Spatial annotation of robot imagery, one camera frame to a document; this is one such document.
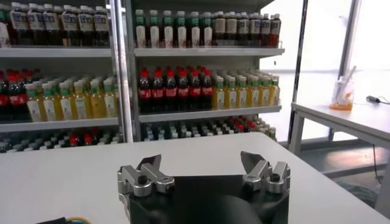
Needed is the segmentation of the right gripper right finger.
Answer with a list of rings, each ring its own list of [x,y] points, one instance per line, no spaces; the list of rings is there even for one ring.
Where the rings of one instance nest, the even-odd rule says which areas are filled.
[[[278,161],[274,166],[261,155],[241,151],[241,162],[246,174],[243,186],[250,192],[266,191],[272,194],[289,192],[291,169],[286,162]]]

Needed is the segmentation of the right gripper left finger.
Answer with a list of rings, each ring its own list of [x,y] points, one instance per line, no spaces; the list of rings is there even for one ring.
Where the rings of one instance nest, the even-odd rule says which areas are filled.
[[[159,154],[143,158],[136,167],[121,166],[117,171],[118,192],[136,197],[148,197],[153,191],[172,194],[176,185],[175,179],[160,171],[161,159]]]

